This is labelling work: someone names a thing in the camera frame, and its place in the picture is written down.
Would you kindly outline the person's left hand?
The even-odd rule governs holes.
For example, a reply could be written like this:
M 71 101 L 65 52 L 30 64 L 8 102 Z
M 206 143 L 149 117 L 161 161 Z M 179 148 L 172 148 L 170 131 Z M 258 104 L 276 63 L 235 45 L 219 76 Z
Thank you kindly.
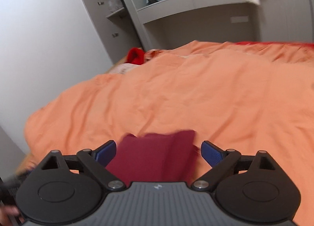
M 20 211 L 15 206 L 1 206 L 0 208 L 0 224 L 2 226 L 12 226 L 11 216 L 19 216 Z

